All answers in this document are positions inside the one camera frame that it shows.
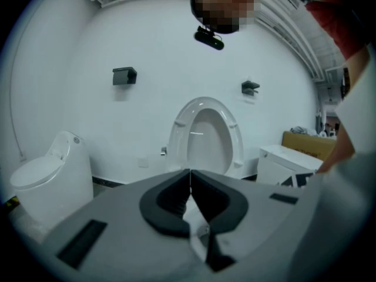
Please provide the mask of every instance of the toilet lid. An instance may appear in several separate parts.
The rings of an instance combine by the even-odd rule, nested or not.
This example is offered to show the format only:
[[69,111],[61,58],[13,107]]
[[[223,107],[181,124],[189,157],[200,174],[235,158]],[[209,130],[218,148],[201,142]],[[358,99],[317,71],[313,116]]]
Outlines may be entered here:
[[25,189],[42,184],[49,180],[63,165],[56,156],[44,156],[34,159],[17,169],[11,176],[11,185]]

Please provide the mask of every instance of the white toilet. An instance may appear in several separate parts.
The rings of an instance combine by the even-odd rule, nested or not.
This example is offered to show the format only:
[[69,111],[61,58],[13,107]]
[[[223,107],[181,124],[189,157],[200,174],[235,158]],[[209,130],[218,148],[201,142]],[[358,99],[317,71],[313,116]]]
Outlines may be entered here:
[[243,141],[234,116],[210,97],[191,100],[178,114],[167,146],[167,171],[204,169],[238,178]]
[[26,212],[48,229],[93,199],[89,155],[80,137],[60,132],[48,153],[11,176]]

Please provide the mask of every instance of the cardboard box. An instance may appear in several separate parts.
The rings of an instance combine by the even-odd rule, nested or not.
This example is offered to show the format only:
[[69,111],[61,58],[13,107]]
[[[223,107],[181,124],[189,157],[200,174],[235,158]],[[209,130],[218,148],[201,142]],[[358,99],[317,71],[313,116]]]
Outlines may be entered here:
[[335,145],[335,140],[309,135],[283,133],[282,146],[297,150],[309,156],[325,161]]

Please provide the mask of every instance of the black wall fixture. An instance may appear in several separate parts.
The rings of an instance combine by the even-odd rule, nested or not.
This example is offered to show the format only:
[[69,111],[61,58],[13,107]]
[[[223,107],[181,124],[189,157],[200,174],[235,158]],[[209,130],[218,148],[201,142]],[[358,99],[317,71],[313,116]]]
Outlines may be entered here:
[[258,91],[255,91],[255,89],[259,88],[260,85],[255,82],[251,82],[247,80],[246,82],[243,82],[241,84],[241,92],[243,94],[251,95],[253,96],[255,93],[258,93]]
[[112,85],[114,86],[136,83],[137,72],[132,67],[116,68],[112,72]]

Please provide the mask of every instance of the toilet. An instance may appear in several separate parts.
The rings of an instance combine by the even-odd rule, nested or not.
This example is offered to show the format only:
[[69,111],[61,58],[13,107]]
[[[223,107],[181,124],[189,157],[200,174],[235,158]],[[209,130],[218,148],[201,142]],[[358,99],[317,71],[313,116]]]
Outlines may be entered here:
[[47,229],[93,199],[89,155],[83,140],[59,132],[47,154],[17,169],[10,179],[26,212]]
[[203,169],[239,178],[244,162],[239,126],[221,102],[191,100],[175,119],[167,146],[167,171]]

